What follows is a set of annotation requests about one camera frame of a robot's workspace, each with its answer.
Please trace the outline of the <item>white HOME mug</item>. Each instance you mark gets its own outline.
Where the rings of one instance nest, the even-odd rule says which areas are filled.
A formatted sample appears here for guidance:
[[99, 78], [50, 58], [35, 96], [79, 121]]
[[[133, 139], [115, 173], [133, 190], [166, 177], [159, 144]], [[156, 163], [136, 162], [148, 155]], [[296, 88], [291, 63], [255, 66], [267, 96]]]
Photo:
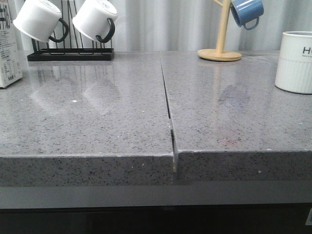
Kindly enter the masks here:
[[283, 33], [275, 86], [293, 93], [312, 93], [311, 31]]

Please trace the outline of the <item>white blue milk carton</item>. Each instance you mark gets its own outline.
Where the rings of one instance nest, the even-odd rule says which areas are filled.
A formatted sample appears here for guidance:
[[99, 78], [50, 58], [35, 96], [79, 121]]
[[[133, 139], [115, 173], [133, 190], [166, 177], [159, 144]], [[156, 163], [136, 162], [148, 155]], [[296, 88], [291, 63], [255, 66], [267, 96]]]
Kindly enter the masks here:
[[0, 2], [0, 86], [6, 88], [22, 78], [10, 0]]

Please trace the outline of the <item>wooden mug tree stand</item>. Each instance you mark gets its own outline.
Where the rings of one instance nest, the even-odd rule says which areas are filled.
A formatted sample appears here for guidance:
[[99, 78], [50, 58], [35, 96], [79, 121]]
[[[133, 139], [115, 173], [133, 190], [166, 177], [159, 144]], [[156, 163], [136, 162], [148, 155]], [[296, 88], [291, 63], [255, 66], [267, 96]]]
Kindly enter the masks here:
[[231, 1], [223, 0], [220, 2], [218, 0], [214, 0], [214, 2], [222, 7], [216, 48], [201, 49], [198, 50], [197, 54], [202, 59], [212, 61], [230, 62], [241, 60], [242, 55], [239, 52], [224, 50]]

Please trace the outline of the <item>blue enamel mug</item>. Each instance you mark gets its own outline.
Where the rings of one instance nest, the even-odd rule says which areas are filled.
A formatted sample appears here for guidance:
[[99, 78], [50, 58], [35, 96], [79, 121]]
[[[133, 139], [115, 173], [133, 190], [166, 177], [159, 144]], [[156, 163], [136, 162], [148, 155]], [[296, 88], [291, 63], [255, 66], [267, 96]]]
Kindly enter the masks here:
[[[259, 17], [264, 14], [262, 0], [233, 0], [230, 9], [237, 26], [243, 26], [245, 30], [256, 28], [259, 24]], [[253, 20], [256, 20], [255, 24], [247, 27], [246, 24]]]

